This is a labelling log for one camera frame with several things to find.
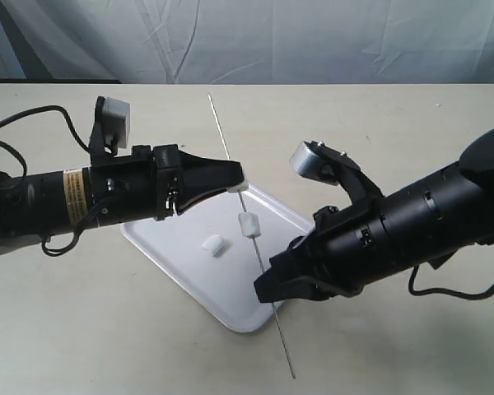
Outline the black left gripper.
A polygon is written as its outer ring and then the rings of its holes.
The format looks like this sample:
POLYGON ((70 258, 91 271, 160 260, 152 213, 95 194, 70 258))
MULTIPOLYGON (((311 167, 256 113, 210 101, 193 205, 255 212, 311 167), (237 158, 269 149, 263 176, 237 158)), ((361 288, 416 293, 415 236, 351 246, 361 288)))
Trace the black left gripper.
POLYGON ((243 168, 233 160, 215 160, 181 151, 176 144, 152 149, 156 209, 154 218, 163 221, 245 181, 243 168))

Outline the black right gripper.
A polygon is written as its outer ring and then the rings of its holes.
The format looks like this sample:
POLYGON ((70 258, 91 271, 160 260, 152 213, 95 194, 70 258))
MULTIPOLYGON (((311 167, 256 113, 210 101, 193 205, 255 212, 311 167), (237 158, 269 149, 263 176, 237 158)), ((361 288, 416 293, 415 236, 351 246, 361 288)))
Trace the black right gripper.
POLYGON ((270 268, 254 281, 260 303, 354 297, 370 283, 371 207, 327 206, 313 218, 313 230, 271 257, 270 268))

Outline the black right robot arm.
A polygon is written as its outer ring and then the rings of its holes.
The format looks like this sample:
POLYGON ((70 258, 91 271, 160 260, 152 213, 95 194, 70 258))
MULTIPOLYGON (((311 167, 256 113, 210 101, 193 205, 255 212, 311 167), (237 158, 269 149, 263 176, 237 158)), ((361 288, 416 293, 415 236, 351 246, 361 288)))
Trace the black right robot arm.
POLYGON ((354 297, 423 263, 439 268, 463 247, 494 244, 494 128, 457 161, 387 196, 321 142, 302 142, 291 165, 305 179, 341 186, 351 203, 319 209, 313 228, 270 258, 254 282, 262 303, 354 297))

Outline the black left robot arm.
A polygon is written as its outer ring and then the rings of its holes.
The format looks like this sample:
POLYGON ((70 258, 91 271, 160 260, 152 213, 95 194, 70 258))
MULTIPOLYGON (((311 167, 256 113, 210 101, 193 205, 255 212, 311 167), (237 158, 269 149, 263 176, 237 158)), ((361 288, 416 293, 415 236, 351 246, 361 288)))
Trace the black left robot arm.
POLYGON ((0 255, 40 245, 50 257, 85 230, 184 214, 245 181, 240 163, 194 156, 177 145, 133 146, 78 170, 12 178, 0 171, 0 255))

